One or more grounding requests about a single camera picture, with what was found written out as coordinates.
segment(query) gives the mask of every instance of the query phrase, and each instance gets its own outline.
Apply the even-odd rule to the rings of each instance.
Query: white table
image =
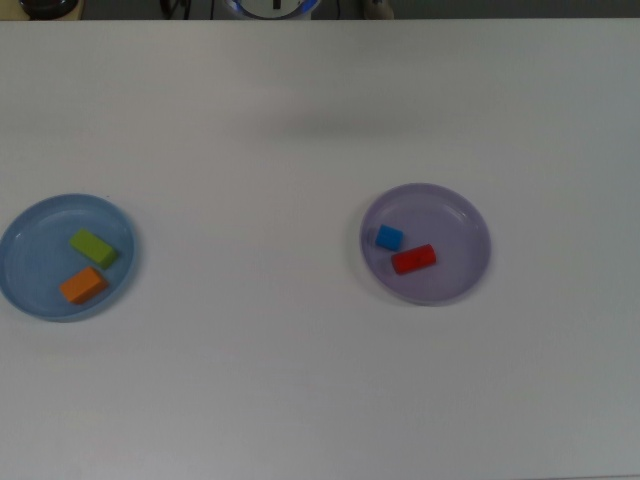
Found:
[[[0,228],[108,198],[143,255],[55,324],[0,300],[0,470],[67,480],[640,472],[640,21],[0,25]],[[489,224],[470,297],[365,270],[415,181]]]

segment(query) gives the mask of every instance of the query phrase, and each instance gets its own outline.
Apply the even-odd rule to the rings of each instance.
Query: blue plate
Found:
[[[69,245],[80,228],[118,252],[101,270]],[[20,214],[0,240],[0,290],[13,305],[45,320],[68,322],[108,306],[126,285],[137,257],[133,227],[114,205],[91,195],[70,194],[36,203]],[[93,266],[109,287],[82,305],[69,303],[58,287]]]

